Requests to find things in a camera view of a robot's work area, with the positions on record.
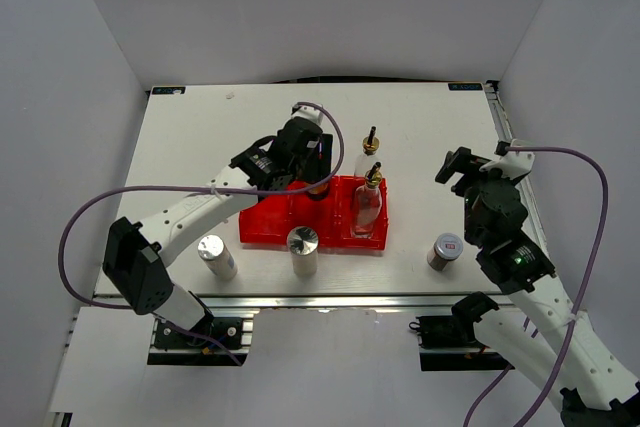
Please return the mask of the red-lid sauce jar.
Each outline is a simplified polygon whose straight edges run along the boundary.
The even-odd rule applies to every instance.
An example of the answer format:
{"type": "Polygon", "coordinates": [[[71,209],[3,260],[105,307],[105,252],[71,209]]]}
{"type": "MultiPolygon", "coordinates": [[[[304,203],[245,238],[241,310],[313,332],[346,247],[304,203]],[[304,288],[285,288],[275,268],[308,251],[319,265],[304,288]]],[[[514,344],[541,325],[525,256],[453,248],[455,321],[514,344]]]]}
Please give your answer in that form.
{"type": "Polygon", "coordinates": [[[329,192],[330,192],[330,184],[325,183],[313,189],[308,190],[305,193],[305,195],[313,201],[322,201],[329,195],[329,192]]]}

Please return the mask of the glass bottle with dark sauce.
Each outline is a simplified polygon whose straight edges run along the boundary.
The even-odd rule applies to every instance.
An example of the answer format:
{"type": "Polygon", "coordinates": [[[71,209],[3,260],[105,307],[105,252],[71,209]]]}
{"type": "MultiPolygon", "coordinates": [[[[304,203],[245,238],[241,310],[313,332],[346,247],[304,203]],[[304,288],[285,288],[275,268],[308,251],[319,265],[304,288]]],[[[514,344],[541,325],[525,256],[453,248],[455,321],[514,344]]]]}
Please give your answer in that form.
{"type": "Polygon", "coordinates": [[[356,159],[354,167],[355,177],[364,177],[372,166],[379,161],[377,157],[378,149],[377,128],[372,126],[369,134],[362,141],[362,152],[356,159]]]}

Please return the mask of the clear glass bottle gold spout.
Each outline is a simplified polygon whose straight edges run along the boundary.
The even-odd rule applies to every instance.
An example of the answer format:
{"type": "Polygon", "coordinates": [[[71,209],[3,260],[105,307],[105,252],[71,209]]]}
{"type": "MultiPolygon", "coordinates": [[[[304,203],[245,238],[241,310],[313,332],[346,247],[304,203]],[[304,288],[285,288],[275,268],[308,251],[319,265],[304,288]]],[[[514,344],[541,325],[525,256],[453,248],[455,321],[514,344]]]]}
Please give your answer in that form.
{"type": "Polygon", "coordinates": [[[364,183],[356,188],[351,205],[351,234],[370,237],[382,207],[380,184],[381,163],[376,162],[364,176],[364,183]]]}

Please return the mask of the white-lid brown spice jar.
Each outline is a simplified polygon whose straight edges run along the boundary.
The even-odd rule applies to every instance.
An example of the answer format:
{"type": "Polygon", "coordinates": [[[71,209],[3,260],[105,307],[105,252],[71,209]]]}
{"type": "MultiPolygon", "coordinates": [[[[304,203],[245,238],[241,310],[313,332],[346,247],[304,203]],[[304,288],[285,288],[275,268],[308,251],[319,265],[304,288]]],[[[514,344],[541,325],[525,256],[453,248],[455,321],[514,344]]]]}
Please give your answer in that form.
{"type": "Polygon", "coordinates": [[[427,263],[433,270],[441,272],[461,256],[463,249],[463,241],[459,236],[443,233],[437,237],[429,250],[427,263]]]}

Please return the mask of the silver-top white cylinder canister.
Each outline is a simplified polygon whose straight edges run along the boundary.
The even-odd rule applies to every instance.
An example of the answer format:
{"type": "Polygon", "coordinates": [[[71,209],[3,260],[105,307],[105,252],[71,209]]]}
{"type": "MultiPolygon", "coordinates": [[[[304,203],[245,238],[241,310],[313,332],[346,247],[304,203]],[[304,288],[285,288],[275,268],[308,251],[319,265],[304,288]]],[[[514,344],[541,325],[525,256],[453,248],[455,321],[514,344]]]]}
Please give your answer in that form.
{"type": "Polygon", "coordinates": [[[312,228],[293,228],[287,236],[286,245],[296,275],[311,276],[317,272],[319,236],[312,228]]]}

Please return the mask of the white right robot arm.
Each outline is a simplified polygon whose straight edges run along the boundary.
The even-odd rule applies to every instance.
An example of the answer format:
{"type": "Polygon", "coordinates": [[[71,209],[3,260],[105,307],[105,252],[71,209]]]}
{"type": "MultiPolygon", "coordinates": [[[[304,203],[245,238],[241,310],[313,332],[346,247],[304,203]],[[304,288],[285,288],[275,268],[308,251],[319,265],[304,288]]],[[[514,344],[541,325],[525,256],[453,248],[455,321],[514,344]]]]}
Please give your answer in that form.
{"type": "Polygon", "coordinates": [[[466,147],[446,154],[435,180],[460,179],[452,192],[464,201],[464,239],[477,247],[476,261],[536,329],[509,325],[497,303],[482,292],[452,308],[453,337],[461,344],[495,350],[539,390],[518,420],[526,425],[550,401],[565,426],[636,426],[639,379],[606,347],[576,297],[567,294],[555,266],[524,232],[528,217],[518,184],[531,172],[538,148],[499,142],[496,159],[466,147]]]}

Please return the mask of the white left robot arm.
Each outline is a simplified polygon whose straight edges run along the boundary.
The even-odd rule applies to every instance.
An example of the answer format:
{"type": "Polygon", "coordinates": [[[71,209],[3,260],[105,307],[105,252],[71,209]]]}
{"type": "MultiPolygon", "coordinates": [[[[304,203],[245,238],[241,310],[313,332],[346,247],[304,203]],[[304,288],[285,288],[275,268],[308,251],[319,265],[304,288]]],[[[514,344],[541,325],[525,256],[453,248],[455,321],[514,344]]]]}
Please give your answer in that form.
{"type": "Polygon", "coordinates": [[[293,116],[268,149],[253,144],[232,158],[205,194],[190,194],[161,212],[110,227],[103,272],[138,315],[153,314],[175,326],[188,345],[211,334],[213,315],[196,296],[175,284],[168,267],[208,231],[229,217],[285,190],[295,181],[315,184],[328,175],[320,161],[318,121],[293,116]]]}

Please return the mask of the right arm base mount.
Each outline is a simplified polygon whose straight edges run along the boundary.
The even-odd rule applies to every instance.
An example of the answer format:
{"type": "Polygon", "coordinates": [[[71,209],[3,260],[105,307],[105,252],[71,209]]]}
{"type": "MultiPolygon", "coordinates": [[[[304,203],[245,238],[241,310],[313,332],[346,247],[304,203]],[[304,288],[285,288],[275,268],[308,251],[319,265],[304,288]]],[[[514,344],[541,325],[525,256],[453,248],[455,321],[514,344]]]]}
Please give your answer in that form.
{"type": "Polygon", "coordinates": [[[422,372],[499,371],[510,368],[498,353],[481,343],[473,325],[484,314],[498,311],[499,304],[475,292],[451,307],[448,315],[423,315],[408,324],[417,336],[422,372]]]}

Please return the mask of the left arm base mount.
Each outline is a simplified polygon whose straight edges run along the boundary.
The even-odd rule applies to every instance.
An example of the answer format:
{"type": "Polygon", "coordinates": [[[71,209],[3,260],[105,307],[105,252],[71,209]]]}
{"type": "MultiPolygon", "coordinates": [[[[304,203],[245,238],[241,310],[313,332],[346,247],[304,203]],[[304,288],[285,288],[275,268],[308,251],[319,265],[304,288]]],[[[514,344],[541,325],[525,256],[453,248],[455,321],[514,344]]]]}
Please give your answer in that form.
{"type": "Polygon", "coordinates": [[[157,321],[150,341],[151,366],[240,367],[247,359],[253,321],[243,317],[215,317],[200,336],[175,330],[157,321]]]}

